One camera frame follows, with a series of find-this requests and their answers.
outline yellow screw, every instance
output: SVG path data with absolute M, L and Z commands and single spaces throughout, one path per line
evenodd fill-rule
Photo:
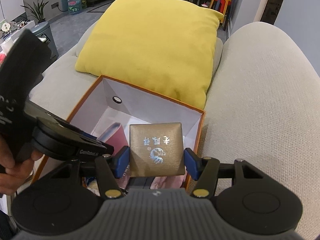
M 193 191 L 193 195 L 196 197 L 206 197 L 209 195 L 209 191 L 203 188 L 199 188 Z
M 105 192 L 108 198 L 117 198 L 121 196 L 121 192 L 117 189 L 109 189 Z

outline gold box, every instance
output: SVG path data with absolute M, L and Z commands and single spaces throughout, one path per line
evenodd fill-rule
M 130 125 L 130 176 L 184 175 L 181 123 Z

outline finger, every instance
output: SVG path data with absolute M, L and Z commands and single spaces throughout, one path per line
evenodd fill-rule
M 0 187 L 10 189 L 13 192 L 18 189 L 23 183 L 24 179 L 11 176 L 9 174 L 0 174 Z
M 40 160 L 42 158 L 43 154 L 39 152 L 38 150 L 34 150 L 31 154 L 31 159 L 35 162 L 37 160 Z
M 13 190 L 13 189 L 10 189 L 10 188 L 0 187 L 0 193 L 1 194 L 5 194 L 7 196 L 10 196 L 15 192 L 16 192 L 16 190 Z
M 35 162 L 29 158 L 23 163 L 17 163 L 12 169 L 5 169 L 5 172 L 9 175 L 25 180 L 29 177 L 34 163 Z
M 14 166 L 14 159 L 12 157 L 12 153 L 4 140 L 4 138 L 0 135 L 0 165 L 5 168 L 12 168 Z

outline printed logo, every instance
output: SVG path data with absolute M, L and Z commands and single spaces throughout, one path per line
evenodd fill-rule
M 80 154 L 86 154 L 86 155 L 92 155 L 92 156 L 99 155 L 99 153 L 94 153 L 94 152 L 89 152 L 89 151 L 84 151 L 84 150 L 80 150 Z
M 166 153 L 161 148 L 155 148 L 150 152 L 150 159 L 153 160 L 154 163 L 163 163 L 161 156 L 165 155 Z
M 153 194 L 153 196 L 158 197 L 161 195 L 161 192 L 157 190 L 157 191 L 154 191 L 152 194 Z

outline plant pot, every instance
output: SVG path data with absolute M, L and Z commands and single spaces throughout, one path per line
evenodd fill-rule
M 83 9 L 86 9 L 88 7 L 87 6 L 87 0 L 81 0 L 81 5 L 82 5 Z

